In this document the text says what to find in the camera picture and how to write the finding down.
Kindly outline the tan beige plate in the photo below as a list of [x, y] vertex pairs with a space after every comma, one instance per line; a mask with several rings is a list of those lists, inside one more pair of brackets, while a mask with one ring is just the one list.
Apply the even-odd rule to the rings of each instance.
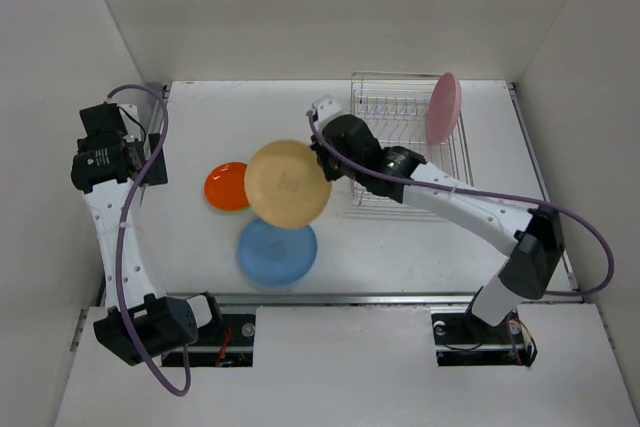
[[298, 229], [323, 212], [332, 185], [307, 144], [278, 140], [264, 145], [250, 159], [244, 190], [258, 217], [279, 228]]

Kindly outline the orange plate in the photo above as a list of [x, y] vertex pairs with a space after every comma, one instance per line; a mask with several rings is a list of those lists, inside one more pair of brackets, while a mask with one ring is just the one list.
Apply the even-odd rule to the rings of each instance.
[[229, 209], [249, 205], [244, 188], [246, 169], [246, 163], [236, 161], [215, 167], [204, 183], [208, 202]]

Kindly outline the blue plate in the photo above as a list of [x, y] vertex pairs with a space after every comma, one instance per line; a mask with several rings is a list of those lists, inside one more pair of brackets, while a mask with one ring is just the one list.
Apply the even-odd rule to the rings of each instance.
[[304, 277], [317, 252], [317, 237], [310, 226], [283, 229], [255, 218], [240, 233], [236, 257], [241, 272], [250, 281], [280, 288]]

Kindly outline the green plate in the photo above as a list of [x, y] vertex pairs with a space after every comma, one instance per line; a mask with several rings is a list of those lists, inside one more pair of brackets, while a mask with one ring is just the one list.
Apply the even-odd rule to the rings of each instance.
[[207, 207], [212, 212], [215, 212], [217, 215], [239, 215], [241, 213], [248, 212], [250, 210], [250, 206], [248, 204], [243, 205], [239, 208], [229, 209], [229, 208], [222, 208], [220, 206], [208, 203]]

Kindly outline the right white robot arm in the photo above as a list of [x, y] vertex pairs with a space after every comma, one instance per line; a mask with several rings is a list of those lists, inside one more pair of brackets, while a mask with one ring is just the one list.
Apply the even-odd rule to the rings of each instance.
[[504, 263], [477, 291], [463, 316], [470, 338], [487, 340], [517, 306], [546, 295], [564, 251], [557, 209], [537, 200], [494, 197], [447, 175], [414, 151], [383, 147], [354, 115], [310, 110], [307, 117], [311, 148], [327, 181], [346, 177], [374, 196], [430, 211], [504, 255]]

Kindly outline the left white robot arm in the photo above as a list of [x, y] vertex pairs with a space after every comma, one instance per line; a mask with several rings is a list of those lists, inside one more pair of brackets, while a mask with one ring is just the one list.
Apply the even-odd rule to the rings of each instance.
[[85, 108], [80, 118], [86, 135], [77, 142], [71, 180], [92, 214], [103, 262], [106, 316], [94, 324], [97, 341], [129, 365], [143, 359], [126, 319], [150, 357], [217, 341], [224, 320], [215, 298], [208, 292], [187, 299], [168, 296], [143, 246], [141, 193], [134, 181], [150, 161], [142, 186], [167, 183], [160, 134], [130, 132], [138, 121], [116, 103]]

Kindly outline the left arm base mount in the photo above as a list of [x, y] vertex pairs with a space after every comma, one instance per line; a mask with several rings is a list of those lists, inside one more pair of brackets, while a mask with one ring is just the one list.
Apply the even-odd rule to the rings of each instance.
[[189, 347], [191, 368], [246, 368], [253, 365], [256, 315], [254, 312], [223, 314], [219, 332], [201, 334]]

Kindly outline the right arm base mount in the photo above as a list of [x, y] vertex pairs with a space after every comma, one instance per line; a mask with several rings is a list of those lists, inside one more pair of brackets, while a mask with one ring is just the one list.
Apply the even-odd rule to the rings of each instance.
[[439, 367], [529, 368], [537, 359], [537, 343], [516, 310], [495, 327], [462, 312], [434, 313], [431, 321]]

